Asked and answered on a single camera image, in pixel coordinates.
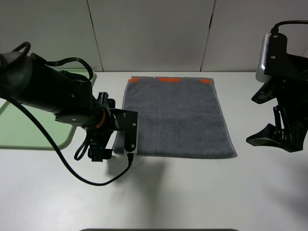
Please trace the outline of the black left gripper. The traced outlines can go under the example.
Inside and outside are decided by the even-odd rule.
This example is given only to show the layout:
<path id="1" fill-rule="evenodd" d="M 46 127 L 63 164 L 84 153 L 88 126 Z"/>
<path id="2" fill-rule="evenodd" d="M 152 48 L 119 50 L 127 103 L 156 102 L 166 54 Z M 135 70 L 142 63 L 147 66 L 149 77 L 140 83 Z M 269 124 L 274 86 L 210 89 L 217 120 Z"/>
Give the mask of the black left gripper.
<path id="1" fill-rule="evenodd" d="M 88 158 L 92 162 L 102 162 L 112 158 L 112 149 L 100 144 L 107 144 L 113 132 L 124 129 L 124 111 L 116 109 L 116 101 L 109 99 L 107 92 L 99 92 L 94 99 L 94 114 L 89 118 L 86 129 L 86 143 L 89 144 Z"/>

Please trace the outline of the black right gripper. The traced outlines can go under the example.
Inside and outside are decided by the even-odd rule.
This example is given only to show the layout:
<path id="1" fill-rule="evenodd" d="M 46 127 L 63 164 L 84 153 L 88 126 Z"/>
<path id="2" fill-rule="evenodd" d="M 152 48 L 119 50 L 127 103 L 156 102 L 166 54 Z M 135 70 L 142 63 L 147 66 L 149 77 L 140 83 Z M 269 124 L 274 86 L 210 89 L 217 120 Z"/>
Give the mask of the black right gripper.
<path id="1" fill-rule="evenodd" d="M 287 152 L 303 150 L 308 131 L 308 59 L 287 54 L 283 64 L 275 69 L 269 82 L 253 95 L 257 104 L 277 99 L 275 125 L 267 124 L 246 142 L 252 146 L 267 146 Z"/>

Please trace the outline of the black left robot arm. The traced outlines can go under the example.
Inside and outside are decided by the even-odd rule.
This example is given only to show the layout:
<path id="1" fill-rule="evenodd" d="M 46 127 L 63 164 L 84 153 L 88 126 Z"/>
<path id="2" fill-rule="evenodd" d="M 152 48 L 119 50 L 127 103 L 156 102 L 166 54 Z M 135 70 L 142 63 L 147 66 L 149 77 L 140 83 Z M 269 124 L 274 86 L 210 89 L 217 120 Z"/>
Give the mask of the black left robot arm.
<path id="1" fill-rule="evenodd" d="M 107 143 L 117 130 L 111 110 L 115 100 L 108 93 L 93 96 L 92 68 L 80 58 L 48 62 L 32 53 L 19 51 L 1 56 L 0 92 L 18 103 L 54 114 L 59 123 L 82 127 L 86 138 L 75 153 L 80 160 L 84 154 L 93 162 L 111 159 Z"/>

